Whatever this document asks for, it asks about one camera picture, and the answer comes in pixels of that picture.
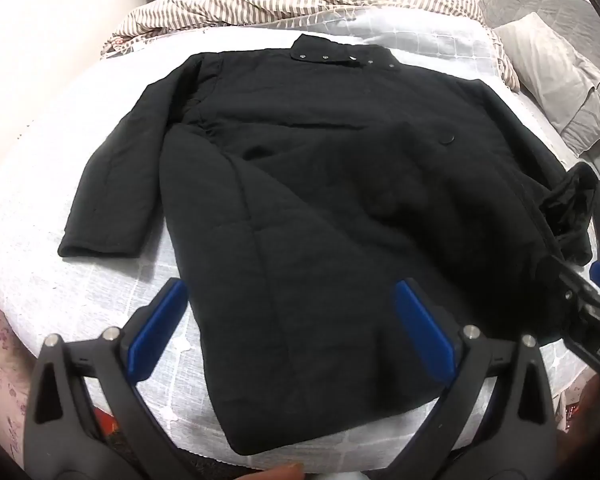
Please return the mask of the person's left hand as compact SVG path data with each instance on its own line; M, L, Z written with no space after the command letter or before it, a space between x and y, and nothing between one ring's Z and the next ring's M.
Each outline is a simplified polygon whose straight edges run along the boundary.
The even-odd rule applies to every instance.
M306 478L304 467L300 463L280 465L268 470L252 472L236 480L303 480Z

